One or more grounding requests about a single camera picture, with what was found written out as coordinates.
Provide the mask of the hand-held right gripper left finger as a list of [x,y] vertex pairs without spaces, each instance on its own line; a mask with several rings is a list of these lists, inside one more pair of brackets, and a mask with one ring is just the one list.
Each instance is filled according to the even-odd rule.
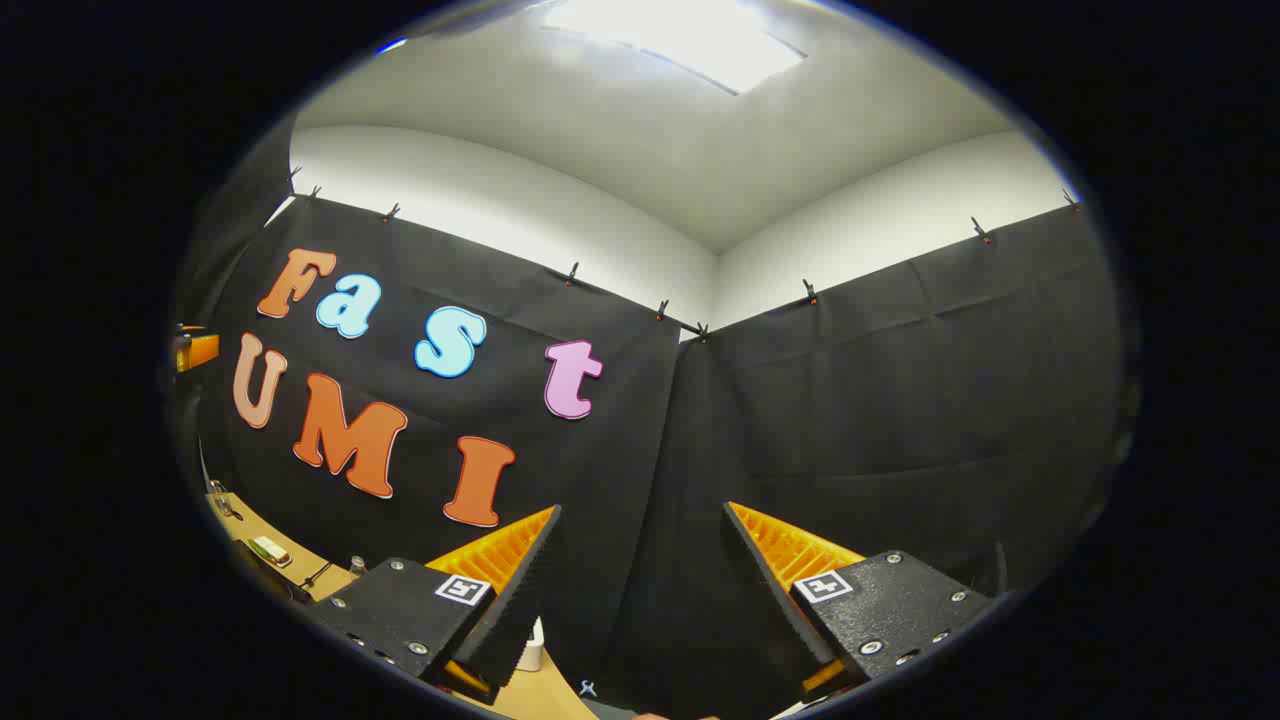
[[493,705],[541,611],[561,514],[553,505],[430,562],[388,559],[305,616],[416,682]]

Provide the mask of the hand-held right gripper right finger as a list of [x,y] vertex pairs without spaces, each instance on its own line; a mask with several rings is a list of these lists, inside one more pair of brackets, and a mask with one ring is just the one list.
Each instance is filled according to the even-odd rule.
[[722,506],[722,536],[772,666],[797,700],[859,692],[946,655],[1001,593],[1001,539],[892,502]]

